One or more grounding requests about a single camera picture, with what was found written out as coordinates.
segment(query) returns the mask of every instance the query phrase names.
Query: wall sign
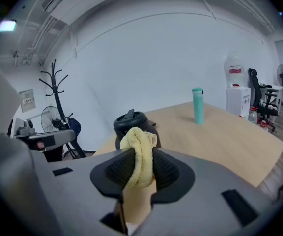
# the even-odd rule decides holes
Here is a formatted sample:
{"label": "wall sign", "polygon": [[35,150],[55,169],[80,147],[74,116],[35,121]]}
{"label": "wall sign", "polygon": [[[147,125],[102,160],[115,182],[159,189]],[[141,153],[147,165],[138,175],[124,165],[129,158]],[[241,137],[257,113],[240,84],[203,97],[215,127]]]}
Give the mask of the wall sign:
{"label": "wall sign", "polygon": [[35,101],[32,89],[19,92],[19,95],[22,98],[21,107],[23,113],[35,108]]}

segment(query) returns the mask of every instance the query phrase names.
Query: chair backrest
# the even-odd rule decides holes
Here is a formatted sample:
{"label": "chair backrest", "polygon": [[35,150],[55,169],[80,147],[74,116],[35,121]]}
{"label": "chair backrest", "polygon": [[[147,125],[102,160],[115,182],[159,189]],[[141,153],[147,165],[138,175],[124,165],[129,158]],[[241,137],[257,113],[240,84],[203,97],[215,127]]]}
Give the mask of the chair backrest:
{"label": "chair backrest", "polygon": [[260,86],[259,86],[259,82],[258,82],[258,78],[257,78],[257,72],[256,72],[255,69],[250,68],[249,74],[250,74],[250,78],[251,78],[251,81],[253,83],[254,91],[255,91],[255,99],[254,99],[252,106],[258,107],[260,99],[261,99],[261,91],[260,91]]}

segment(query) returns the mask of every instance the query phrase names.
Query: light wood tabletop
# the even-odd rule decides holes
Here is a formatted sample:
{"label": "light wood tabletop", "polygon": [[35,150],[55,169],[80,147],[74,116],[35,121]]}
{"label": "light wood tabletop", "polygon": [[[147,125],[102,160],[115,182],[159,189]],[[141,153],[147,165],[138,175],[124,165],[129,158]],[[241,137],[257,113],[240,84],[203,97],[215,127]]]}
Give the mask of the light wood tabletop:
{"label": "light wood tabletop", "polygon": [[[227,111],[204,105],[205,124],[194,123],[193,103],[184,103],[146,113],[157,123],[162,148],[219,163],[257,187],[283,151],[283,142]],[[94,154],[115,150],[115,134]],[[127,222],[140,224],[150,212],[155,183],[144,189],[125,189]]]}

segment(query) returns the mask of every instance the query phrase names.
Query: teal bottle cap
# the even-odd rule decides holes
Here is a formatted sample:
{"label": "teal bottle cap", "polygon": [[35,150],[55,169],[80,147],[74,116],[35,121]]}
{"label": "teal bottle cap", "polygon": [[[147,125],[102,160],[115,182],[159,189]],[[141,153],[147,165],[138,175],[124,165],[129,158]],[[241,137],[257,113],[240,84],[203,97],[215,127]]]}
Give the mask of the teal bottle cap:
{"label": "teal bottle cap", "polygon": [[200,91],[203,91],[202,88],[193,88],[192,89],[192,92],[200,92]]}

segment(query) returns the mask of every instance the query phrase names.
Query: red label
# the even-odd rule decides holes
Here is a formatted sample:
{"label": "red label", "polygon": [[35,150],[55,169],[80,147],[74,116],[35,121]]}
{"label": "red label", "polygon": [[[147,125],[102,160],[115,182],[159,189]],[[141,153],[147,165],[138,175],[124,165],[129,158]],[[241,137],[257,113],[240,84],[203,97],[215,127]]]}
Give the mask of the red label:
{"label": "red label", "polygon": [[241,72],[242,72],[242,70],[240,68],[229,70],[229,73],[241,73]]}

